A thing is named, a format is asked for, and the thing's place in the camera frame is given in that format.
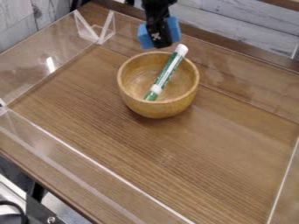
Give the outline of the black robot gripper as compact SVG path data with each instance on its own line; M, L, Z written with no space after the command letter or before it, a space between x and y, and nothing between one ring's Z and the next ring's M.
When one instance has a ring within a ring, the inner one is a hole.
M172 44L166 19L169 7L177 0L141 0L145 14L145 45L144 48L165 48Z

